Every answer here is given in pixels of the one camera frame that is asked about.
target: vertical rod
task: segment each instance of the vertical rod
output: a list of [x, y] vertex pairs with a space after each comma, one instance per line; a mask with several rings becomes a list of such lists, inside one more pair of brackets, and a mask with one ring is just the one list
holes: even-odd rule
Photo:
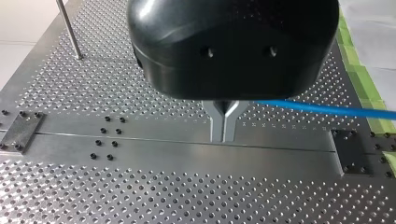
[[76, 53], [76, 59], [81, 60], [82, 54], [81, 51], [79, 50], [76, 36], [74, 35], [69, 17], [67, 16], [66, 9], [64, 8], [64, 2], [63, 0], [56, 0], [56, 3], [58, 4], [58, 8], [61, 11], [62, 17], [64, 18], [64, 23], [67, 28], [67, 33], [69, 33], [70, 41], [72, 42], [74, 52]]

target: blue cable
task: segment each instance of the blue cable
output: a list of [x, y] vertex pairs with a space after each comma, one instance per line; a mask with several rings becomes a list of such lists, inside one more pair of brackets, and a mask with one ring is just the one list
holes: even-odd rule
[[255, 101], [261, 105], [278, 105], [289, 109], [303, 110], [321, 114], [334, 114], [352, 117], [364, 117], [374, 119], [396, 119], [396, 111], [357, 109], [330, 105], [310, 105], [306, 103], [293, 102], [288, 100]]

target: green tape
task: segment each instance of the green tape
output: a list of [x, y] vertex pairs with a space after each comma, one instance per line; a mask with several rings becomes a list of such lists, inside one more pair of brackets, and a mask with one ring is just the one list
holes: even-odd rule
[[[367, 69], [361, 65], [342, 12], [340, 12], [337, 42], [343, 57], [344, 66], [361, 101], [361, 106], [363, 108], [386, 109], [379, 92], [376, 90], [373, 80], [367, 72]], [[396, 129], [390, 120], [367, 120], [371, 131], [374, 133], [396, 133]]]
[[387, 158], [393, 173], [396, 174], [396, 152], [384, 152], [384, 155]]

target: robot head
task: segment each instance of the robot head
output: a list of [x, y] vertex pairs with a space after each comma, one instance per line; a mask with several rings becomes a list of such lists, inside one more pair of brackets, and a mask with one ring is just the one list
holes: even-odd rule
[[310, 87], [336, 0], [130, 0], [134, 53], [158, 91], [196, 100], [281, 99]]

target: perforated aluminum table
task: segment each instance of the perforated aluminum table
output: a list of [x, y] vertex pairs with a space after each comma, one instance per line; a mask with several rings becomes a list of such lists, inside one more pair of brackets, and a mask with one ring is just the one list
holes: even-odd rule
[[[249, 103], [235, 141], [211, 143], [200, 102], [144, 79], [125, 7], [69, 0], [84, 59], [58, 16], [0, 92], [1, 137], [20, 110], [46, 114], [23, 154], [0, 154], [0, 223], [396, 223], [396, 182], [380, 162], [393, 136], [371, 137], [365, 119]], [[294, 100], [361, 107], [336, 43]], [[331, 129], [362, 136], [371, 176], [343, 175]]]

